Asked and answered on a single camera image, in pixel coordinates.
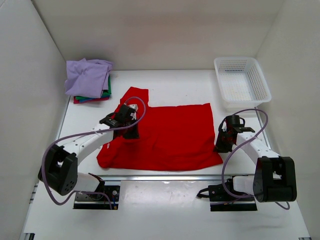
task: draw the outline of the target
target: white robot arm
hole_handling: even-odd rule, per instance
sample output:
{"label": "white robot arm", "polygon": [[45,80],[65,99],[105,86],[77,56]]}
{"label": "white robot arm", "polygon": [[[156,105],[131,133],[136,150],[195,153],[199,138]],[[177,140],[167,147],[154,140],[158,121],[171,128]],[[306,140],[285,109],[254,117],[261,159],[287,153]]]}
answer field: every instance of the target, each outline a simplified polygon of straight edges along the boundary
{"label": "white robot arm", "polygon": [[[78,172],[78,165],[93,151],[116,137],[139,138],[138,125],[132,126],[137,122],[137,110],[137,104],[123,104],[118,112],[108,114],[100,120],[91,129],[93,134],[80,136],[62,145],[53,145],[45,156],[44,162],[48,186],[62,196],[71,191],[99,192],[104,186],[104,181],[96,175]],[[41,181],[43,181],[42,173],[40,169],[38,178]]]}
{"label": "white robot arm", "polygon": [[226,190],[226,184],[222,184],[228,194],[240,198],[242,197],[240,194],[246,193],[254,196],[259,202],[296,200],[295,164],[290,157],[282,157],[270,150],[255,137],[255,131],[251,127],[245,127],[245,120],[236,114],[227,116],[220,124],[218,131],[214,149],[216,152],[228,153],[233,151],[233,145],[241,146],[256,165],[254,176],[234,176],[229,179],[233,184],[232,190],[238,194],[232,195]]}

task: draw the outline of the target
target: red t-shirt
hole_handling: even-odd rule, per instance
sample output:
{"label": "red t-shirt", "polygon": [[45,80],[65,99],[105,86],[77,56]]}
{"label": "red t-shirt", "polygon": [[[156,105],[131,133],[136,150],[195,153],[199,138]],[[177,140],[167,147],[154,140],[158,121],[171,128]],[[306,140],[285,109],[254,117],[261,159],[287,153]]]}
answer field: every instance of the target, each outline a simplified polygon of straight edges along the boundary
{"label": "red t-shirt", "polygon": [[[210,103],[184,106],[148,106],[148,89],[131,87],[120,100],[141,98],[146,114],[138,123],[139,139],[117,137],[97,156],[102,168],[154,171],[191,171],[222,164],[214,151],[215,131]],[[137,99],[138,117],[143,105]]]}

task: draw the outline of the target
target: green cloth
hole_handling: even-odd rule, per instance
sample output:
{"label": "green cloth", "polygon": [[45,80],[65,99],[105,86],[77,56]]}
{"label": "green cloth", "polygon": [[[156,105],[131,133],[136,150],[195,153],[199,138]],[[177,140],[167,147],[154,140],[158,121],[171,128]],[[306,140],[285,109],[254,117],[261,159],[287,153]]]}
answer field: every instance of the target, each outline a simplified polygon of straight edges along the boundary
{"label": "green cloth", "polygon": [[[110,97],[111,95],[111,82],[110,82],[110,75],[108,77],[108,90],[103,90],[101,98]],[[77,100],[83,100],[88,99],[86,96],[76,96],[75,99]]]}

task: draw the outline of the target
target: white table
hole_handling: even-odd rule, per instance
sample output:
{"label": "white table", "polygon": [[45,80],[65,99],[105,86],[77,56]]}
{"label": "white table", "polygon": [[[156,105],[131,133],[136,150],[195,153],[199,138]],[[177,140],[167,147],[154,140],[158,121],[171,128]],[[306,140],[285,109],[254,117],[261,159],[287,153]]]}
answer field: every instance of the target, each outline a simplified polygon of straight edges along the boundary
{"label": "white table", "polygon": [[[214,70],[114,71],[111,75],[112,97],[107,101],[78,105],[70,101],[60,136],[90,130],[114,111],[129,87],[149,89],[151,107],[210,103],[216,137],[220,122],[232,113],[222,107]],[[242,116],[246,126],[256,131],[261,128],[255,112]],[[197,199],[195,195],[212,182],[199,179],[201,176],[206,176],[205,179],[208,175],[220,175],[222,165],[187,172],[102,169],[97,163],[98,153],[96,150],[88,156],[80,164],[79,171],[117,176],[119,179],[159,180],[162,177],[166,181],[123,180],[117,211],[77,210],[73,209],[73,200],[64,206],[56,206],[40,182],[25,233],[35,233],[35,240],[293,240],[309,236],[296,202],[291,203],[289,211],[274,203],[257,203],[256,212],[210,212],[208,200]],[[242,150],[234,154],[226,168],[227,175],[254,172],[255,165]]]}

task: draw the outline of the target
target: mesh basket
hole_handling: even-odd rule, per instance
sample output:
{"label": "mesh basket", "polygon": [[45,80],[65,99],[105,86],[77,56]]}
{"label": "mesh basket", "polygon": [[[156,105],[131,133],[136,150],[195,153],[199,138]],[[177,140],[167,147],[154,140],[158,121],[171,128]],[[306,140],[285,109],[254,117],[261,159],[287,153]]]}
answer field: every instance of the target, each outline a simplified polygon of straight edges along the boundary
{"label": "mesh basket", "polygon": [[265,77],[252,57],[218,57],[214,67],[227,109],[246,109],[271,100]]}

